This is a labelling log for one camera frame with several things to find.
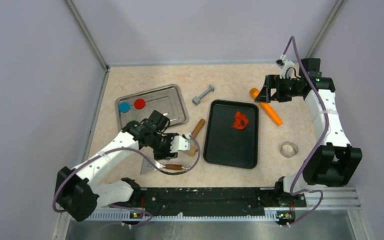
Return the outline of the wooden handled metal scraper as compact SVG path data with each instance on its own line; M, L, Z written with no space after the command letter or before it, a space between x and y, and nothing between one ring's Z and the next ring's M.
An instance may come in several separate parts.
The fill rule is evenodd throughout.
M144 157L140 169L140 175L150 174L158 170L186 171L191 167L183 164L162 164L152 157Z

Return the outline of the wooden dough roller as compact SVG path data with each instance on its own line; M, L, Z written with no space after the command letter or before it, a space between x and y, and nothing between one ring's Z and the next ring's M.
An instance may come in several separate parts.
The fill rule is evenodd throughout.
M196 138L198 136L198 134L200 133L200 131L202 130L202 128L204 127L206 123L206 120L201 118L198 123L196 124L195 128L193 129L193 131L191 132L191 136ZM187 155L193 157L196 155L198 151L198 147L197 147L197 144L192 142L191 143L191 147L189 149L189 151L186 153Z

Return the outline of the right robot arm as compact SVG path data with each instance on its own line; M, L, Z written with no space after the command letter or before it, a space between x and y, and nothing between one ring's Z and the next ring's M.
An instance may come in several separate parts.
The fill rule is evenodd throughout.
M316 135L316 144L297 173L281 177L273 200L287 206L294 197L325 188L344 187L352 178L363 154L347 138L336 107L336 87L331 77L320 71L319 58L304 58L299 69L285 55L276 60L280 74L268 74L255 101L285 103L302 97Z

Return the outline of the orange-red dough scrap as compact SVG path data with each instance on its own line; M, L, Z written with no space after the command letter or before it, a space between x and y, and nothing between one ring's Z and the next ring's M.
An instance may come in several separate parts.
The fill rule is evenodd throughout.
M240 111L237 111L234 115L234 123L231 128L237 130L244 130L249 124L249 120L245 114Z

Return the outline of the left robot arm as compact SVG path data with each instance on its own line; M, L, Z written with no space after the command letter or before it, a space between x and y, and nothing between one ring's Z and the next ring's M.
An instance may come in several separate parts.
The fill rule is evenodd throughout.
M177 158L188 151L191 142L178 133L164 133L170 120L154 110L142 121L128 122L116 137L93 157L75 167L63 167L57 173L52 208L67 212L76 221L87 219L97 208L124 202L134 207L140 193L124 180L101 185L100 182L132 153L143 155L142 148L152 149L154 160Z

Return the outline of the black baking tray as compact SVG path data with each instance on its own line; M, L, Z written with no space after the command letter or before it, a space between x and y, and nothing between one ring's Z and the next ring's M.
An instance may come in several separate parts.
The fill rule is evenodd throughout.
M234 128L236 115L248 120ZM259 159L259 108L253 103L214 100L210 104L203 158L209 164L253 169Z

